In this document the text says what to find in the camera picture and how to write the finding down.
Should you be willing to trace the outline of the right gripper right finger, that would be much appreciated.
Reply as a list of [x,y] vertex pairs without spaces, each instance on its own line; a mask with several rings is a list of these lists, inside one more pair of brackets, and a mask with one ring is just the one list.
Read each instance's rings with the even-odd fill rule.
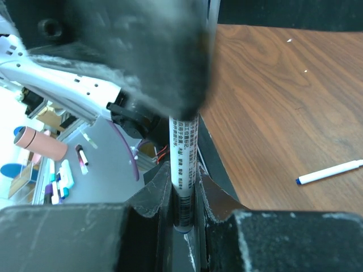
[[245,271],[234,210],[245,207],[197,164],[195,223],[201,271]]

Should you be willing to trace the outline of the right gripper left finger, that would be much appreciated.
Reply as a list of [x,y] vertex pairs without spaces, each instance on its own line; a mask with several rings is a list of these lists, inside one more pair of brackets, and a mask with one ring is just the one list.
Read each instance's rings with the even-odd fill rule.
[[171,271],[172,184],[170,163],[128,201],[124,231],[125,271]]

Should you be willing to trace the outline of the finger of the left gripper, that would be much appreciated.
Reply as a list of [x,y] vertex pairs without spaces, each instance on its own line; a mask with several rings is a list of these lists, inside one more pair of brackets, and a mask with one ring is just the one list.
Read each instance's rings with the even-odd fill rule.
[[204,1],[6,1],[36,64],[107,80],[161,116],[194,117],[210,84]]

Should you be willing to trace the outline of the white thin pen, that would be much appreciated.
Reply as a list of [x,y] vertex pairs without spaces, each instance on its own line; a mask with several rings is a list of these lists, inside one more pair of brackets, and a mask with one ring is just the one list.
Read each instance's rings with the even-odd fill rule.
[[313,173],[309,173],[303,176],[300,176],[296,179],[297,185],[304,185],[310,182],[318,181],[330,176],[338,175],[344,172],[348,172],[357,168],[362,167],[362,159],[360,160],[352,160],[347,163],[339,164],[333,167],[329,167],[326,169],[322,169],[320,171],[316,171]]

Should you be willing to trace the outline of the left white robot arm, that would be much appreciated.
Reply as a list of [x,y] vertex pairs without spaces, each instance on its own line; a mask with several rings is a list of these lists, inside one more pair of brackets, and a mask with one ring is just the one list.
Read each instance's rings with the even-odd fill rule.
[[91,120],[118,86],[148,111],[190,121],[205,102],[216,34],[213,1],[2,1],[24,51],[1,74],[48,91]]

